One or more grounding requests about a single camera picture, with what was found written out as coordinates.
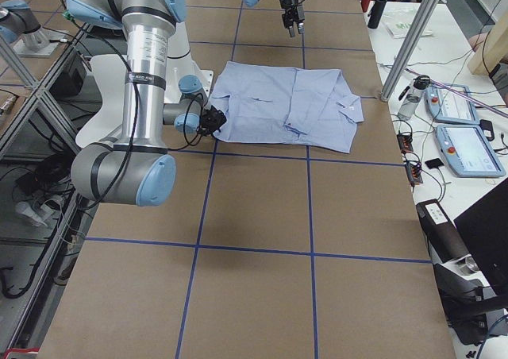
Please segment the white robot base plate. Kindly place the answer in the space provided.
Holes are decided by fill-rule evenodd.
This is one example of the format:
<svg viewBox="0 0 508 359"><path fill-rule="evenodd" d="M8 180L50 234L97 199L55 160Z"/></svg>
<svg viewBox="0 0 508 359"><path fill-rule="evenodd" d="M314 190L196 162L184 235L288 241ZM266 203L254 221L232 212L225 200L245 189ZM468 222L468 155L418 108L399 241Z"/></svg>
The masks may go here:
<svg viewBox="0 0 508 359"><path fill-rule="evenodd" d="M114 54L95 56L91 59L92 73L102 96L102 106L82 129L75 139L81 148L99 141L113 131L121 129L125 96L125 65ZM192 114L199 115L199 105L187 109L180 102L183 93L192 91L210 93L214 73L202 71L190 56L182 59L169 59L166 69L166 89L164 92L164 124L174 125L181 130L186 124L186 133L196 129L198 121Z"/></svg>

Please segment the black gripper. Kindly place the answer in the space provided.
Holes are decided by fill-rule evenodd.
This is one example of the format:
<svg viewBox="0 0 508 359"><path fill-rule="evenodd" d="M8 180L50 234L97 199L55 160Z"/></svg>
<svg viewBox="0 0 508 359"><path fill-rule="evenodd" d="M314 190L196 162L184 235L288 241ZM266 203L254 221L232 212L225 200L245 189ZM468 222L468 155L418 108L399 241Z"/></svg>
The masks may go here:
<svg viewBox="0 0 508 359"><path fill-rule="evenodd" d="M302 35L304 30L305 14L302 6L303 0L279 0L281 8L284 10L282 15L283 25L288 29L290 37L295 37L295 29Z"/></svg>
<svg viewBox="0 0 508 359"><path fill-rule="evenodd" d="M209 136L219 130L225 123L227 118L225 114L211 106L209 109L202 109L199 119L198 134L201 136Z"/></svg>

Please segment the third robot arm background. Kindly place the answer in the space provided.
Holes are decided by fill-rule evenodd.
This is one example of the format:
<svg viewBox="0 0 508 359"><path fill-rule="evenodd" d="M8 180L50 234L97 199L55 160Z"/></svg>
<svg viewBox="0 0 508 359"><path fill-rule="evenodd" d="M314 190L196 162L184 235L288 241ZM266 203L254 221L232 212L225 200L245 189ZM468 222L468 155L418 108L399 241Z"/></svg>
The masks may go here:
<svg viewBox="0 0 508 359"><path fill-rule="evenodd" d="M21 38L21 50L29 56L49 45L46 32L24 0L8 0L1 3L1 37L12 44Z"/></svg>

